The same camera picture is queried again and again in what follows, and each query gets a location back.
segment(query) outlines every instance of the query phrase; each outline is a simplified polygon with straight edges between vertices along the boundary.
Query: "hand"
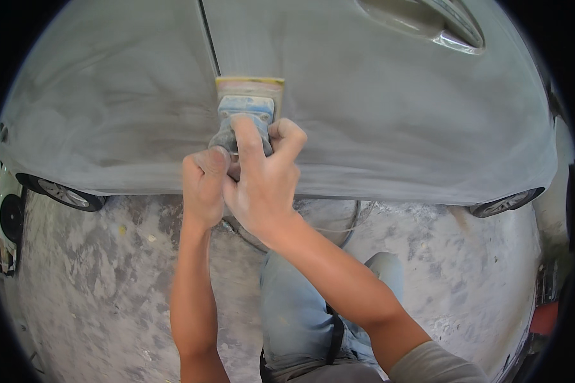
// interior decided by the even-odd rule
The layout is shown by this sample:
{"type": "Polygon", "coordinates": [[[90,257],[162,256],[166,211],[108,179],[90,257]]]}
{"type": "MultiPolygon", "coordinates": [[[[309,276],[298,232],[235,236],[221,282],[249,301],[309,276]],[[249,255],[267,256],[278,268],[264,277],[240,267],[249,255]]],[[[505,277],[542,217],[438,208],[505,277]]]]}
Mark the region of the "hand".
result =
{"type": "Polygon", "coordinates": [[[183,159],[183,223],[202,230],[217,225],[224,211],[221,186],[230,154],[221,146],[183,159]]]}
{"type": "Polygon", "coordinates": [[[268,246],[273,234],[281,232],[292,217],[292,208],[300,171],[294,160],[300,153],[307,134],[287,118],[268,127],[273,154],[264,156],[262,138],[248,117],[232,119],[237,137],[240,180],[224,177],[226,205],[245,230],[268,246]]]}

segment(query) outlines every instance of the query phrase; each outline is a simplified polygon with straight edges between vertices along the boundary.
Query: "car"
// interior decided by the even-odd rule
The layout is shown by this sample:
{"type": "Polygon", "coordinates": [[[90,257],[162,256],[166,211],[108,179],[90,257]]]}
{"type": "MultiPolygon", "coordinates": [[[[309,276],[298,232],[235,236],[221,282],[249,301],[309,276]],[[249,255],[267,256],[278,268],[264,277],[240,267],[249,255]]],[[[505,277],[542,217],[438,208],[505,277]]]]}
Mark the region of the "car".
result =
{"type": "Polygon", "coordinates": [[[24,188],[0,161],[0,273],[15,275],[23,231],[24,188]]]}
{"type": "Polygon", "coordinates": [[[219,129],[217,76],[279,77],[308,134],[301,196],[470,207],[540,195],[557,168],[551,79],[491,0],[69,2],[23,62],[0,158],[95,211],[179,194],[219,129]]]}

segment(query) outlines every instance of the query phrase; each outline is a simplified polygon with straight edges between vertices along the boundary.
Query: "red object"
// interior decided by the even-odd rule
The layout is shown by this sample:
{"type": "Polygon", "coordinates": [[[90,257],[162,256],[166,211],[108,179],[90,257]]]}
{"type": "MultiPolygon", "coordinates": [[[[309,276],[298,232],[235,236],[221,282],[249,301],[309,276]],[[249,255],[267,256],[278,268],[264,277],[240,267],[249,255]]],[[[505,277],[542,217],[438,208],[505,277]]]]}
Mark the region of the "red object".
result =
{"type": "Polygon", "coordinates": [[[558,302],[552,302],[539,306],[530,322],[530,332],[549,335],[552,333],[558,318],[558,302]]]}

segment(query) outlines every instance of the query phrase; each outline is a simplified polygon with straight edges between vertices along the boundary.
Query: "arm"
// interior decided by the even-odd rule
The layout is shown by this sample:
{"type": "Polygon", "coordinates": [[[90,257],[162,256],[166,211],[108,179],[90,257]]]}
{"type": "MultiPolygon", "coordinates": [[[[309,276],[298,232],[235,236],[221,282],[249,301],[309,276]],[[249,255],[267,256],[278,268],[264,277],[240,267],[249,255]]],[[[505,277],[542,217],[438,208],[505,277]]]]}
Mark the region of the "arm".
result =
{"type": "Polygon", "coordinates": [[[294,159],[307,135],[290,120],[278,121],[268,129],[274,153],[265,158],[250,120],[236,119],[232,126],[241,175],[239,183],[224,177],[226,204],[247,231],[290,261],[333,308],[368,333],[379,365],[389,372],[430,337],[389,287],[308,226],[292,208],[300,176],[294,159]]]}
{"type": "Polygon", "coordinates": [[[217,353],[217,308],[209,276],[211,227],[222,216],[230,157],[214,147],[183,160],[183,225],[170,296],[170,329],[183,382],[229,382],[217,353]]]}

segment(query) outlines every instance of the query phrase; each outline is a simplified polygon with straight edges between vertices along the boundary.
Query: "jeans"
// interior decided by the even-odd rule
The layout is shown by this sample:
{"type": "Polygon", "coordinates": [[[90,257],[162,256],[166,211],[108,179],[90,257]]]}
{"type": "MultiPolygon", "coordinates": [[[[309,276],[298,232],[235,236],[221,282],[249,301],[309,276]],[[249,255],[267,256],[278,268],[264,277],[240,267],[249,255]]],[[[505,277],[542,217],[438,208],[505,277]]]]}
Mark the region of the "jeans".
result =
{"type": "MultiPolygon", "coordinates": [[[[365,265],[402,302],[403,267],[398,257],[378,252],[365,265]]],[[[267,366],[273,372],[326,358],[332,337],[332,316],[326,301],[292,264],[268,252],[260,274],[262,332],[267,366]]],[[[341,317],[345,332],[338,357],[380,370],[368,334],[341,317]]]]}

